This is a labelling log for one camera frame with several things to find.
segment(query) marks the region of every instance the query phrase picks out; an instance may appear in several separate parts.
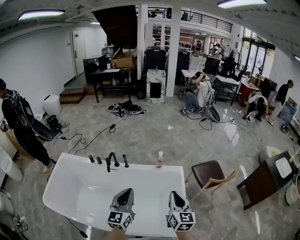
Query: white bathtub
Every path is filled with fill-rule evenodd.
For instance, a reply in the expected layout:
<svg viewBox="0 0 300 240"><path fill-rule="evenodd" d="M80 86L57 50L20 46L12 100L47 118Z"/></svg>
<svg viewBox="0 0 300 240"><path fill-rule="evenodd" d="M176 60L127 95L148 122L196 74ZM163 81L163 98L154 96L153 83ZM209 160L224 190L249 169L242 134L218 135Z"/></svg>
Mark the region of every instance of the white bathtub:
<svg viewBox="0 0 300 240"><path fill-rule="evenodd" d="M167 228L166 215L169 194L177 191L185 196L184 175L181 166L131 164L118 168L113 161L110 173L106 162L101 165L87 157L62 153L43 195L46 207L80 223L110 231L106 223L113 197L126 188L135 192L134 221L126 234L134 236L174 237Z"/></svg>

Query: wooden stair step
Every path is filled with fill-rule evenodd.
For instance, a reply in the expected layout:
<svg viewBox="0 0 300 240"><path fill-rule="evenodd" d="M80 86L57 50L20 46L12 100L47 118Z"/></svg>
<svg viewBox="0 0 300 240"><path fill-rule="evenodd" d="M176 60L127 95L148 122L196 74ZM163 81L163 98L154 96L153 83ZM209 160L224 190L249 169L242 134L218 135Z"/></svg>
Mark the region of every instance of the wooden stair step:
<svg viewBox="0 0 300 240"><path fill-rule="evenodd" d="M78 104L83 99L85 95L75 95L75 96L64 96L60 97L61 104Z"/></svg>
<svg viewBox="0 0 300 240"><path fill-rule="evenodd" d="M60 93L61 97L85 95L83 88L65 89Z"/></svg>

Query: marble floor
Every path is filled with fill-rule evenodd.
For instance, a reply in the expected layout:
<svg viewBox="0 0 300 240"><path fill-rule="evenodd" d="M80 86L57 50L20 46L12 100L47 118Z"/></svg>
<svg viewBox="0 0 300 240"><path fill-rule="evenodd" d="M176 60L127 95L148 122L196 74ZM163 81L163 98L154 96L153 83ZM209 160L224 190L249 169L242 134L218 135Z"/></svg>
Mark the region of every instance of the marble floor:
<svg viewBox="0 0 300 240"><path fill-rule="evenodd" d="M103 98L96 103L94 96L86 96L78 105L63 105L60 119L70 122L70 129L65 134L83 134L89 142L102 129L120 120L107 110L116 102L126 101L126 97ZM163 151L165 165L181 165L185 176L191 166L210 161L219 161L225 176L234 169L237 177L222 186L213 195L208 190L193 202L197 222L192 229L196 240L287 240L293 239L300 227L297 204L289 207L285 203L284 192L280 191L262 203L243 211L242 198L236 186L259 166L258 152L261 147L270 145L281 151L294 153L292 133L282 133L279 123L272 127L266 120L261 123L254 118L249 126L242 129L237 122L212 123L212 130L206 131L199 126L198 120L190 120L179 114L184 106L177 97L166 98L163 105L147 104L145 100L133 98L147 112L142 115L129 116L116 126L114 133L104 131L89 147L77 154L87 157L89 154L107 157L111 151L117 156L126 154L129 163L154 165L158 152ZM221 120L241 119L242 109L230 102L217 102L215 105ZM204 128L210 128L210 122L202 122ZM61 152L69 150L78 141L58 139L45 143L50 156L57 160ZM75 150L82 148L79 144ZM12 204L16 214L28 214L26 223L29 230L24 235L30 240L81 240L79 232L60 214L45 208L42 196L49 174L42 174L42 164L38 161L22 160L24 178L21 183L8 179L5 190L12 195ZM193 178L188 182L187 194L196 193ZM107 232L90 229L80 223L74 224L90 234L90 240L103 240Z"/></svg>

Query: white shirt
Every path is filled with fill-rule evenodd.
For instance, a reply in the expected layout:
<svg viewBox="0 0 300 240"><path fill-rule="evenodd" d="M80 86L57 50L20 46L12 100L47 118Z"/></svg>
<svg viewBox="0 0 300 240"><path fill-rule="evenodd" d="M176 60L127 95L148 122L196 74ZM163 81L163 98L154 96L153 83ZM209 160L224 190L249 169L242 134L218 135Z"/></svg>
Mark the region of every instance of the white shirt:
<svg viewBox="0 0 300 240"><path fill-rule="evenodd" d="M267 101L267 99L264 97L264 96L262 96L262 95L254 95L253 97L251 97L250 99L249 99L249 103L255 103L255 104L257 104L257 101L258 101L258 99L259 98L263 98L263 104L265 105L265 106L268 106L268 101Z"/></svg>
<svg viewBox="0 0 300 240"><path fill-rule="evenodd" d="M200 82L200 86L198 86L199 93L198 93L198 103L200 107L205 106L206 96L208 95L210 89L211 89L211 83L209 81Z"/></svg>

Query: white trash can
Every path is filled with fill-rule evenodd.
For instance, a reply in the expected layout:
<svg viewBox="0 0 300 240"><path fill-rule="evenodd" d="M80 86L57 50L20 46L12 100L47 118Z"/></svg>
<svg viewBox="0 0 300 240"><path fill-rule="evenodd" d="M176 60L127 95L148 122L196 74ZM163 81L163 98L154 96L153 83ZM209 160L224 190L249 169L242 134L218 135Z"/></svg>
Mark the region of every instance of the white trash can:
<svg viewBox="0 0 300 240"><path fill-rule="evenodd" d="M43 101L43 109L49 116L60 114L60 98L56 95L49 95Z"/></svg>
<svg viewBox="0 0 300 240"><path fill-rule="evenodd" d="M10 200L3 192L0 192L0 211L7 211L11 215L14 214L13 205L11 205Z"/></svg>
<svg viewBox="0 0 300 240"><path fill-rule="evenodd" d="M298 177L299 177L299 175L297 176L296 183L292 184L285 192L285 199L289 205L292 205L298 199L300 199L300 194L299 194L299 190L297 187Z"/></svg>
<svg viewBox="0 0 300 240"><path fill-rule="evenodd" d="M0 167L13 180L18 182L22 181L23 174L21 170L4 150L2 150L2 161Z"/></svg>

